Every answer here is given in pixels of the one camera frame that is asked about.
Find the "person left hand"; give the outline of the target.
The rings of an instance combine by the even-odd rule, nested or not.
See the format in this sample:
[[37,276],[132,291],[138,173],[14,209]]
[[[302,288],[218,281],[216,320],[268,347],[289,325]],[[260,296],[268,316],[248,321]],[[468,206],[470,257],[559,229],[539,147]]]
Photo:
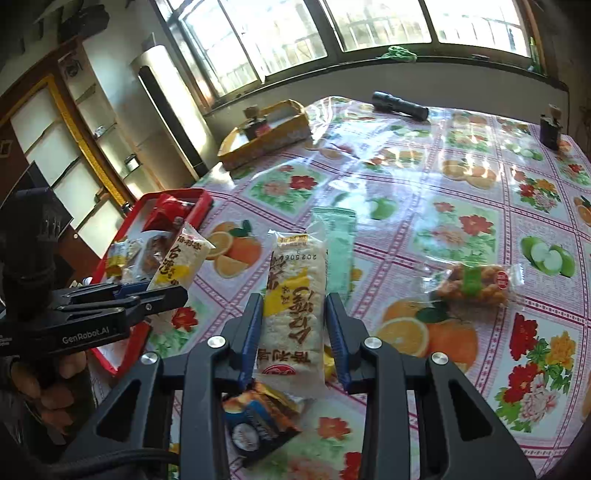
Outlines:
[[49,369],[38,375],[21,359],[10,367],[16,390],[30,402],[41,421],[59,433],[70,435],[80,419],[88,417],[90,388],[85,384],[87,354],[77,352],[56,360],[41,360]]

